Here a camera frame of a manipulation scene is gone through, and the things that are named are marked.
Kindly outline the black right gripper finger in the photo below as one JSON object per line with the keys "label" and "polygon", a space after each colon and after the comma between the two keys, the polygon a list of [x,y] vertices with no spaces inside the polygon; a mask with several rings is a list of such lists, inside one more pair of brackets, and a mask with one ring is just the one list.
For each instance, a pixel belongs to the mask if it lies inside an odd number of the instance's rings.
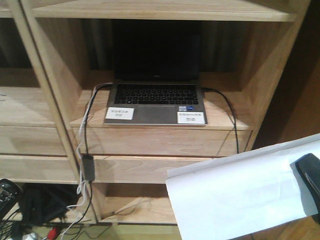
{"label": "black right gripper finger", "polygon": [[308,153],[295,162],[295,167],[320,212],[320,159],[313,153]]}

